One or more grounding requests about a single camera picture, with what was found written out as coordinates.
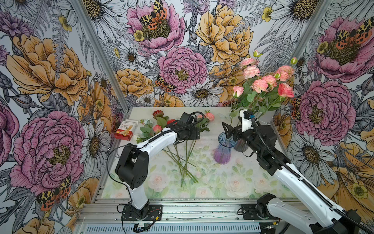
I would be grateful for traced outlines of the dark pink glass vase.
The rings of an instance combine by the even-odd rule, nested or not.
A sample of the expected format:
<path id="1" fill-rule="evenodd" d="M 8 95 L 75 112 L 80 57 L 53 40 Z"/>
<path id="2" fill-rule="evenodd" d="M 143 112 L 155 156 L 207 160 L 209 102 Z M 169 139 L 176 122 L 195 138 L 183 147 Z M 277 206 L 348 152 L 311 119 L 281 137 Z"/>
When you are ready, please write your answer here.
<path id="1" fill-rule="evenodd" d="M 243 140 L 243 139 L 240 139 L 236 142 L 235 146 L 234 146 L 234 149 L 237 151 L 237 152 L 245 152 L 247 149 L 248 149 L 248 145 L 246 144 L 246 141 Z"/>

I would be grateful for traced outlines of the blue purple glass vase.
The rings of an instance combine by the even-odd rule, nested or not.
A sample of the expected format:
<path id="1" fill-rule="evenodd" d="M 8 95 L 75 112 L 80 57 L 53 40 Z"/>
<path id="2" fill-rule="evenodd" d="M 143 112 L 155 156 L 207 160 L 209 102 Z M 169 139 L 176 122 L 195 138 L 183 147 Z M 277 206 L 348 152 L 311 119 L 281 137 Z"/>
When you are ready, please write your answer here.
<path id="1" fill-rule="evenodd" d="M 227 138 L 224 132 L 218 136 L 218 143 L 219 145 L 214 150 L 213 159 L 219 164 L 227 164 L 231 159 L 231 150 L 236 143 L 232 136 Z"/>

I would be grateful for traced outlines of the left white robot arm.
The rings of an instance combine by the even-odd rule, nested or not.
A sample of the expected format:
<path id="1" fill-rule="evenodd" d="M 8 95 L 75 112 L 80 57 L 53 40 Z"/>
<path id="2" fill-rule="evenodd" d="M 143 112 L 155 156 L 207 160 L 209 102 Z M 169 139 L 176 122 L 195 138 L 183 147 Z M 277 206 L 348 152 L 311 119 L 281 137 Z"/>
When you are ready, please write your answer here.
<path id="1" fill-rule="evenodd" d="M 169 145 L 200 139 L 198 124 L 203 122 L 204 117 L 202 112 L 183 113 L 180 119 L 167 124 L 150 139 L 137 145 L 128 143 L 123 146 L 115 173 L 120 183 L 126 186 L 130 201 L 124 207 L 122 220 L 145 220 L 151 217 L 151 213 L 162 211 L 161 205 L 150 207 L 144 190 L 150 158 Z"/>

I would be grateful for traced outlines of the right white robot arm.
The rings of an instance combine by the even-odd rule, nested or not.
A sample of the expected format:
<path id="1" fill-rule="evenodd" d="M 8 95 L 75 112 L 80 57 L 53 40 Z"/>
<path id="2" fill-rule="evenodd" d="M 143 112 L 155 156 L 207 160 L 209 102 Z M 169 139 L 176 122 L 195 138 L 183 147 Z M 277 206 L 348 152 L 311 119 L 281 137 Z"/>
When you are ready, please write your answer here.
<path id="1" fill-rule="evenodd" d="M 226 137 L 234 141 L 243 140 L 257 155 L 259 165 L 285 185 L 308 209 L 304 212 L 275 195 L 265 194 L 257 200 L 260 217 L 279 218 L 306 234 L 357 234 L 364 230 L 356 211 L 344 210 L 321 193 L 275 147 L 277 134 L 270 125 L 261 125 L 249 110 L 240 111 L 239 121 L 237 127 L 222 124 Z"/>

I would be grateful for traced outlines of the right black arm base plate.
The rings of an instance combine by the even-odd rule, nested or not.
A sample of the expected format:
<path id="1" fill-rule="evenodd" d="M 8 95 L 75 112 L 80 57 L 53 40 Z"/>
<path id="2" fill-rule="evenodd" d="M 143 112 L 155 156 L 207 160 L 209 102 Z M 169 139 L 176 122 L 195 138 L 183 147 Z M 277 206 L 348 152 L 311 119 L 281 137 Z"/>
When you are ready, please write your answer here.
<path id="1" fill-rule="evenodd" d="M 265 205 L 241 204 L 240 213 L 244 220 L 279 220 L 272 216 Z"/>

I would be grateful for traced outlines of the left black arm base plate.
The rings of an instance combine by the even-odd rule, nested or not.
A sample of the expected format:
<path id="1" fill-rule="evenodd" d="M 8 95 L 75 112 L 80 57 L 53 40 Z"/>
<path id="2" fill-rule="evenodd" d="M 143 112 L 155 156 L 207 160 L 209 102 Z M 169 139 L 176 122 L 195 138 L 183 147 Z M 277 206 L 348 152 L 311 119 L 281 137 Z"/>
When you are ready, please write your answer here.
<path id="1" fill-rule="evenodd" d="M 163 214 L 163 205 L 146 204 L 141 210 L 138 210 L 127 204 L 121 214 L 121 221 L 160 221 Z"/>

